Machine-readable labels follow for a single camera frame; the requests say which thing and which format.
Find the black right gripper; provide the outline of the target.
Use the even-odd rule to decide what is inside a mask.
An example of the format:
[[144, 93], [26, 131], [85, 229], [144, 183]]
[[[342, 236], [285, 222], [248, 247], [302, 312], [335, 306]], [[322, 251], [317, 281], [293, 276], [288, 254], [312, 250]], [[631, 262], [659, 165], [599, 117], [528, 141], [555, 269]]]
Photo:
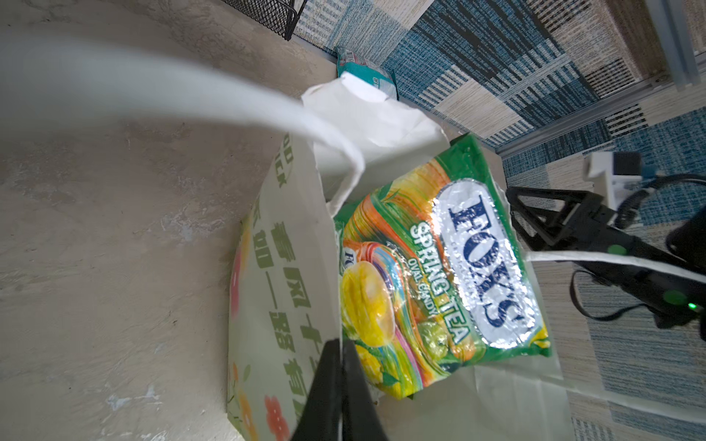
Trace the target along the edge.
[[531, 251], [576, 251], [662, 260], [662, 251], [610, 226], [613, 209], [592, 192], [565, 189], [507, 189], [515, 229]]

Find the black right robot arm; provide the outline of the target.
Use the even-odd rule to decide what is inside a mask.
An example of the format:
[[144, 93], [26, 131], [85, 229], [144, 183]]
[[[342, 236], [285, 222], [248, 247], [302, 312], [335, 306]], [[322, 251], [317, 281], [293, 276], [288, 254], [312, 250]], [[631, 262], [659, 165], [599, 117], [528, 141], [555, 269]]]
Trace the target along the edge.
[[[516, 232], [534, 252], [606, 253], [612, 257], [647, 259], [699, 275], [704, 273], [698, 266], [611, 226], [616, 211], [603, 204], [602, 196], [590, 191], [510, 187], [507, 200]], [[592, 315], [579, 301], [572, 281], [570, 299], [586, 318], [612, 322], [644, 307], [654, 315], [657, 328], [671, 329], [697, 321], [700, 338], [705, 338], [704, 282], [645, 266], [579, 257], [569, 260], [579, 265], [576, 274], [585, 273], [601, 285], [621, 288], [639, 301], [608, 315]]]

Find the teal tissue pack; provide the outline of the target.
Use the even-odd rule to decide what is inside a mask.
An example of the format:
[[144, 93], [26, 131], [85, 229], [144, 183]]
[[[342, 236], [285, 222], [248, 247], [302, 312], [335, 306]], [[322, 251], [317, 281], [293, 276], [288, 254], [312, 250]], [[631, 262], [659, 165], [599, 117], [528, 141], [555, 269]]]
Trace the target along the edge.
[[388, 97], [399, 99], [393, 73], [382, 69], [345, 46], [336, 46], [336, 75], [342, 77], [348, 73], [386, 93]]

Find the white illustrated paper bag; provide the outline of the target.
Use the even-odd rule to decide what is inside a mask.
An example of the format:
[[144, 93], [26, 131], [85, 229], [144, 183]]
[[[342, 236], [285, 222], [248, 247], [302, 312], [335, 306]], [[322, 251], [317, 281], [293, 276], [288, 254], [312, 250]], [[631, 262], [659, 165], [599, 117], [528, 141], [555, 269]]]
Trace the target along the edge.
[[[325, 343], [343, 335], [335, 218], [349, 203], [449, 149], [423, 113], [352, 75], [300, 100], [198, 64], [76, 39], [5, 32], [1, 129], [25, 133], [130, 116], [198, 119], [279, 130], [284, 138], [240, 236], [230, 288], [228, 415], [249, 440], [290, 440]], [[703, 275], [635, 257], [534, 252]], [[538, 289], [533, 286], [537, 301]]]

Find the yellow Fox's candy bag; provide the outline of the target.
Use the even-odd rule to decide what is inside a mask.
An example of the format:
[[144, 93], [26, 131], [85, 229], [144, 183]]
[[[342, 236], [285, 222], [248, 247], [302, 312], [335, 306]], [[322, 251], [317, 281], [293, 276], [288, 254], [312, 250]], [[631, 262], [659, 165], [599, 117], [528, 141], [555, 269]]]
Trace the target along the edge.
[[335, 218], [343, 335], [404, 399], [458, 369], [549, 356], [509, 212], [472, 135]]

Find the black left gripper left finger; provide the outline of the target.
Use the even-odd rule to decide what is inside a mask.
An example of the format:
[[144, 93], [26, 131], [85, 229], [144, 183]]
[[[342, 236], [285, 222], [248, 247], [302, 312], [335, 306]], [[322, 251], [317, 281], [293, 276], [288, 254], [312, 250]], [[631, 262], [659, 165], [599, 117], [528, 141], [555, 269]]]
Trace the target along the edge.
[[339, 439], [343, 367], [338, 339], [325, 343], [305, 408], [291, 441]]

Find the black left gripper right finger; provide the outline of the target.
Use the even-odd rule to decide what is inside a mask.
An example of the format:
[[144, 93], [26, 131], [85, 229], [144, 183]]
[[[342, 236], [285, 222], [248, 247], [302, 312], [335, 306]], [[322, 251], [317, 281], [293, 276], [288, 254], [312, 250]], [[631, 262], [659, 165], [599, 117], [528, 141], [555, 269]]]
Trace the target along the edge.
[[344, 441], [388, 441], [371, 398], [356, 345], [342, 345], [343, 395], [342, 439]]

